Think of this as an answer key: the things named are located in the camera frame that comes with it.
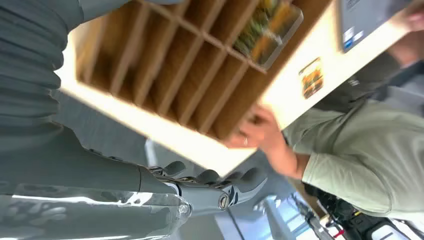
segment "robotic arm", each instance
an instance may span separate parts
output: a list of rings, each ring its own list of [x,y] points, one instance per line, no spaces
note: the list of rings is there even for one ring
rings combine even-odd
[[[217,181],[84,149],[51,121],[68,33],[128,0],[0,1],[0,240],[160,239],[190,216],[247,201],[267,178]],[[179,0],[153,0],[173,4]]]

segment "wooden box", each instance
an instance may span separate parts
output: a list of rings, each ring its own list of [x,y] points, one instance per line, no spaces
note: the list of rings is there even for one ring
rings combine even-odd
[[[79,80],[224,140],[331,0],[293,1],[303,11],[303,23],[267,71],[232,48],[259,1],[129,2],[92,21],[77,54]]]

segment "wooden crate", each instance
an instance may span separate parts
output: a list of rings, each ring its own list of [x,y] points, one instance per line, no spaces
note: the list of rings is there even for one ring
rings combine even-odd
[[[79,80],[224,140],[331,0],[293,1],[304,22],[267,71],[232,48],[259,1],[129,2],[93,20],[77,54]]]

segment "shirt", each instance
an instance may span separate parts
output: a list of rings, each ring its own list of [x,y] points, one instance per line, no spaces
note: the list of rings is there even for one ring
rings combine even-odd
[[[284,130],[310,154],[302,181],[376,217],[424,217],[424,119],[368,101],[348,114],[310,109]]]

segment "finger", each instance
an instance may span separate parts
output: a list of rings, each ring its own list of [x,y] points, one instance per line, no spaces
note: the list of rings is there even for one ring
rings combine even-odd
[[[249,138],[259,138],[263,129],[251,121],[245,121],[240,125],[240,131]]]
[[[224,142],[224,145],[229,149],[257,148],[258,142],[254,138],[247,137],[246,145],[246,137],[238,133]]]
[[[259,118],[266,120],[268,122],[274,122],[274,113],[266,108],[263,108],[259,105],[255,105],[253,107],[253,113]]]
[[[414,31],[424,30],[424,5],[416,9],[407,19]]]

